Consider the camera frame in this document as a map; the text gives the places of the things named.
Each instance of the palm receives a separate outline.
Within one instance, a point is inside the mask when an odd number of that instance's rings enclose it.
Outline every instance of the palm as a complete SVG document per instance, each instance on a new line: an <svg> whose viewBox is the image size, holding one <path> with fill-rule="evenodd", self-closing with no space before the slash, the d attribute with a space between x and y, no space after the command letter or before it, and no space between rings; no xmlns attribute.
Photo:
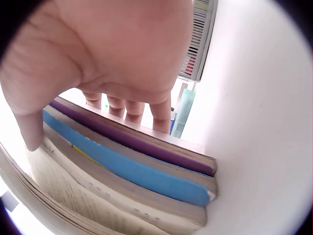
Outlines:
<svg viewBox="0 0 313 235"><path fill-rule="evenodd" d="M191 2L54 0L42 5L3 61L0 81L13 112L38 112L61 92L81 89L90 104L142 114L168 131L170 91L187 48Z"/></svg>

